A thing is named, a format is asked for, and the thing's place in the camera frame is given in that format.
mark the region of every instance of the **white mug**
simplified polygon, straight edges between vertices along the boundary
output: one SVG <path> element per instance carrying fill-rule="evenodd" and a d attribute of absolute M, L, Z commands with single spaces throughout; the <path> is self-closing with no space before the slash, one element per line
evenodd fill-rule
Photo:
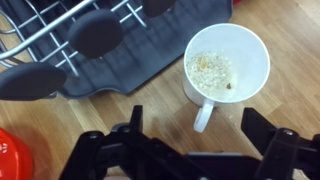
<path fill-rule="evenodd" d="M 212 52 L 226 57 L 237 77 L 234 93 L 226 99 L 205 95 L 191 81 L 187 63 L 199 53 Z M 266 83 L 270 72 L 268 50 L 251 30 L 229 23 L 209 26 L 198 32 L 189 42 L 184 55 L 183 88 L 186 96 L 201 106 L 194 130 L 203 132 L 216 103 L 235 103 L 255 95 Z"/>

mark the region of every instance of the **mug handle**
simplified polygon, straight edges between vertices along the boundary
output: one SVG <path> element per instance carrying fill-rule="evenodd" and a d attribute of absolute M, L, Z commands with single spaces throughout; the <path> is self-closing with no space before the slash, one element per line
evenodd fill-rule
<path fill-rule="evenodd" d="M 193 125 L 193 129 L 197 132 L 202 133 L 208 124 L 212 110 L 214 107 L 214 101 L 205 98 L 203 106 L 199 109 L 196 120 Z"/>

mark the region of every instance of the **red object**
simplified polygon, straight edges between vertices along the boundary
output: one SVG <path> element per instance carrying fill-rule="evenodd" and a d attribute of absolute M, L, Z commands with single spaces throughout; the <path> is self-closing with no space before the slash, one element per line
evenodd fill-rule
<path fill-rule="evenodd" d="M 0 180 L 30 180 L 32 166 L 27 146 L 0 128 Z"/>
<path fill-rule="evenodd" d="M 233 4 L 237 4 L 238 2 L 240 2 L 241 0 L 233 0 Z"/>

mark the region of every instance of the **black mat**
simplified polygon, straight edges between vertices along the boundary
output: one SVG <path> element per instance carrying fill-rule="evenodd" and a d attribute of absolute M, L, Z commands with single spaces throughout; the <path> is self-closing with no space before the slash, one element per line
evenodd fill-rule
<path fill-rule="evenodd" d="M 32 2 L 37 4 L 39 1 L 32 0 Z M 140 4 L 138 0 L 129 2 L 135 8 Z M 34 15 L 22 0 L 4 0 L 0 2 L 0 6 L 17 24 Z M 37 6 L 41 8 L 45 5 L 37 4 Z M 62 12 L 56 9 L 45 14 L 46 22 L 52 21 Z M 123 8 L 117 15 L 123 17 L 127 13 Z M 231 14 L 232 0 L 177 0 L 173 11 L 150 19 L 148 29 L 144 29 L 136 19 L 130 18 L 122 24 L 126 34 L 124 41 L 115 50 L 106 54 L 103 60 L 88 60 L 81 55 L 72 59 L 80 74 L 79 78 L 74 77 L 67 63 L 61 66 L 69 77 L 60 93 L 67 98 L 87 97 L 102 90 L 128 94 L 180 57 L 189 40 L 199 30 L 212 24 L 227 22 Z M 66 39 L 66 32 L 71 23 L 72 21 L 68 20 L 53 32 L 59 37 L 60 42 Z M 39 21 L 34 21 L 32 25 L 22 28 L 22 32 L 30 36 L 41 27 Z M 38 59 L 51 52 L 54 47 L 49 36 L 32 45 Z M 65 52 L 71 54 L 72 50 L 68 47 Z M 61 59 L 63 57 L 59 54 L 48 62 L 57 64 Z"/>

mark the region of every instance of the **wooden floor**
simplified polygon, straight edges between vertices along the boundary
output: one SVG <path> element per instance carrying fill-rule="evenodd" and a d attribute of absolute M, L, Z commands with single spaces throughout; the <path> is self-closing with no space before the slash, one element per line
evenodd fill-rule
<path fill-rule="evenodd" d="M 244 107 L 312 138 L 320 133 L 319 8 L 320 1 L 305 0 L 243 0 L 234 7 L 230 22 L 253 30 L 265 42 L 270 77 L 250 100 L 216 108 L 202 134 L 193 131 L 198 107 L 183 93 L 182 59 L 129 96 L 103 92 L 83 100 L 2 101 L 0 127 L 28 145 L 34 179 L 46 180 L 57 179 L 82 132 L 107 134 L 113 125 L 129 120 L 136 104 L 144 106 L 144 133 L 181 153 L 225 151 L 259 157 L 239 129 Z M 297 173 L 296 179 L 303 178 Z"/>

